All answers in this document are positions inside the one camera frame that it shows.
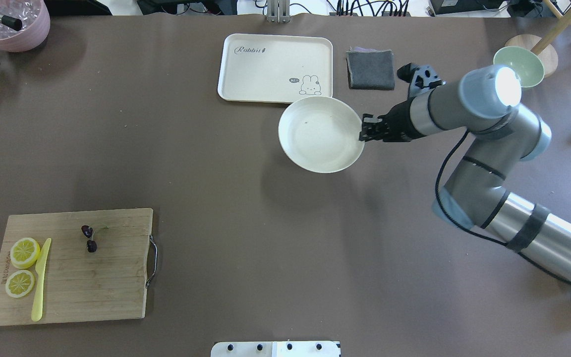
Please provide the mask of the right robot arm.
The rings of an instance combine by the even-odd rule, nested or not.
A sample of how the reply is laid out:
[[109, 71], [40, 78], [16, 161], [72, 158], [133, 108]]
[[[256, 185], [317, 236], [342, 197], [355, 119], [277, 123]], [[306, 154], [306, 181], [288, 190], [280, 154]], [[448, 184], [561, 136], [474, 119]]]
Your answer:
[[504, 186], [521, 161], [551, 140], [548, 125], [521, 103], [516, 72], [494, 64], [444, 83], [433, 68], [414, 68], [406, 101], [385, 115], [362, 116], [360, 141], [410, 142], [465, 128], [474, 136], [442, 189], [435, 212], [460, 229], [485, 229], [496, 242], [548, 273], [571, 282], [571, 223]]

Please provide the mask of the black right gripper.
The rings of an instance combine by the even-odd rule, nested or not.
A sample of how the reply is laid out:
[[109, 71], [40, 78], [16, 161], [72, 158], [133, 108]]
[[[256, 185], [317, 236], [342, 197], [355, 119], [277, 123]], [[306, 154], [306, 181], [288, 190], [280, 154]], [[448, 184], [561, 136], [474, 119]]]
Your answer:
[[362, 115], [358, 140], [410, 142], [443, 131], [431, 117], [429, 101], [433, 90], [446, 82], [428, 64], [406, 64], [397, 70], [397, 77], [409, 84], [406, 101], [385, 115]]

